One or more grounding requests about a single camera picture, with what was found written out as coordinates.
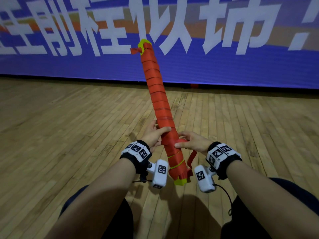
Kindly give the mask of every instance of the wooden floor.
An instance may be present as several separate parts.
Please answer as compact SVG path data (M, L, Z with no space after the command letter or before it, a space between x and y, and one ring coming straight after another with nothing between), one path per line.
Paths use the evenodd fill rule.
M225 142L249 166L319 198L319 100L302 95L167 88L178 131ZM43 238L62 205L115 163L155 118L145 86L0 80L0 238ZM189 150L183 151L184 157ZM158 148L151 160L166 159ZM206 164L203 155L193 166ZM222 185L234 199L228 180ZM137 238L218 238L230 220L221 190L195 178L126 197Z

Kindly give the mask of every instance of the leg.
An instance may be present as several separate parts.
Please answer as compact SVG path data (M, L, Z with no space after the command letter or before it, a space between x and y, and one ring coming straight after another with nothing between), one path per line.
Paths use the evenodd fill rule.
M60 216L68 206L79 196L88 185L82 187L73 196L71 196L63 205ZM133 238L133 214L126 199L122 201L119 209L114 215L111 223L105 230L102 238Z
M288 180L280 178L270 179L319 215L319 201L314 195ZM270 238L266 230L237 196L232 206L232 220L222 227L221 238L237 238L238 236Z

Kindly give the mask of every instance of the wall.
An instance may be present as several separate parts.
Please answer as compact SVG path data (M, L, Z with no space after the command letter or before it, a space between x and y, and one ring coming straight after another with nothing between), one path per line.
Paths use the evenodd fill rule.
M0 0L0 73L319 88L319 0Z

